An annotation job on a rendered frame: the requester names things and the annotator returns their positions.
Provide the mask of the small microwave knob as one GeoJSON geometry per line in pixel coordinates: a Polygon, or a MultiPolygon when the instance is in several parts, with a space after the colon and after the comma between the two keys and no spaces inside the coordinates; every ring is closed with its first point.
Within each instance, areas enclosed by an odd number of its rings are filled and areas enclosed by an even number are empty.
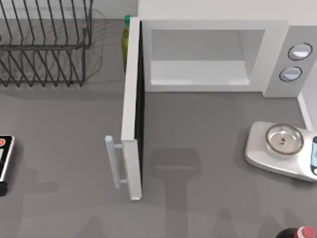
{"type": "Polygon", "coordinates": [[[279,74],[279,78],[283,82],[293,82],[299,79],[301,75],[302,69],[300,67],[294,66],[283,69],[279,74]]]}

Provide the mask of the large microwave knob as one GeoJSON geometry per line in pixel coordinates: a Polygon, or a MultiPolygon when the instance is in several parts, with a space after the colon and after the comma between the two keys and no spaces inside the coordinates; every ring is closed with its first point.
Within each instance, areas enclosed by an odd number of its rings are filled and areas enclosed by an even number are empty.
{"type": "Polygon", "coordinates": [[[313,52],[313,47],[308,43],[292,46],[288,51],[288,57],[293,61],[304,60],[313,52]]]}

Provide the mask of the pale microwave oven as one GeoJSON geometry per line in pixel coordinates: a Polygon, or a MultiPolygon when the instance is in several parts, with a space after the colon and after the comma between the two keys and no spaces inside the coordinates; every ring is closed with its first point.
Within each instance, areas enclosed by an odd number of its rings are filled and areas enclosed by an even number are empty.
{"type": "Polygon", "coordinates": [[[317,0],[139,0],[148,92],[295,98],[317,62],[317,0]],[[292,46],[309,57],[293,61],[292,46]],[[283,82],[285,68],[302,75],[283,82]]]}

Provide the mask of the green bottle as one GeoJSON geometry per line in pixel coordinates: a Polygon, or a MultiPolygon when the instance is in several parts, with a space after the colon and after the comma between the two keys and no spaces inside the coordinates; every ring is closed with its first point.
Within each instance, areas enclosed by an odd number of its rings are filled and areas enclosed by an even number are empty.
{"type": "Polygon", "coordinates": [[[124,28],[123,28],[123,31],[121,34],[121,51],[122,51],[124,73],[126,73],[126,65],[127,65],[130,19],[131,19],[131,15],[128,14],[128,15],[124,16],[124,18],[123,18],[124,28]]]}

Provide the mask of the white microwave door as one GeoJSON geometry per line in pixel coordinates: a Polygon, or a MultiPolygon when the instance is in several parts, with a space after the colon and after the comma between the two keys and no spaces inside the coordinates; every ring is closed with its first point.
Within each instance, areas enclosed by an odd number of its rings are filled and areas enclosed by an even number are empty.
{"type": "Polygon", "coordinates": [[[142,23],[130,18],[125,74],[121,142],[129,198],[142,197],[143,126],[144,126],[144,67],[142,23]]]}

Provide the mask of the white kitchen scale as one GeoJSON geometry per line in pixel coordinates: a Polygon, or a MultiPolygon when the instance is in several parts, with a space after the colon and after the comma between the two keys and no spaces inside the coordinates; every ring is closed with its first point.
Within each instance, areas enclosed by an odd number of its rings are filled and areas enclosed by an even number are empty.
{"type": "Polygon", "coordinates": [[[317,182],[317,132],[297,128],[304,137],[302,151],[291,157],[280,157],[268,150],[265,131],[272,122],[257,121],[252,124],[245,148],[245,160],[260,169],[275,174],[317,182]]]}

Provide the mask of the dark bottle with red cap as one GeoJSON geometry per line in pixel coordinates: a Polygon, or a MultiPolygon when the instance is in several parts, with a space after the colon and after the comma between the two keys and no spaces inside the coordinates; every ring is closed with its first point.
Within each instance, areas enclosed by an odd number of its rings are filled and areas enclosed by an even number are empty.
{"type": "Polygon", "coordinates": [[[280,231],[275,238],[317,238],[317,232],[311,226],[286,228],[280,231]]]}

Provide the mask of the metal scale bowl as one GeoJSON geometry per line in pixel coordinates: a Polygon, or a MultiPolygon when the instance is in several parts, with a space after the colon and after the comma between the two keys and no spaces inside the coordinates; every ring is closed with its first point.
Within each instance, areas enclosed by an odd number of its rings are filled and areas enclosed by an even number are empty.
{"type": "Polygon", "coordinates": [[[276,156],[291,157],[302,151],[304,137],[296,127],[286,123],[276,123],[265,131],[265,144],[276,156]]]}

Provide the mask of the black flat device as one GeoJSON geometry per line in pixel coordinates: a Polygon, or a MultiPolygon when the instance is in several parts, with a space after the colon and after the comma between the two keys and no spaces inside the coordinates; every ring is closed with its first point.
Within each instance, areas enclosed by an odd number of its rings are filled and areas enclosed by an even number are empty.
{"type": "Polygon", "coordinates": [[[0,135],[0,182],[5,181],[10,157],[13,151],[15,137],[12,135],[0,135]]]}

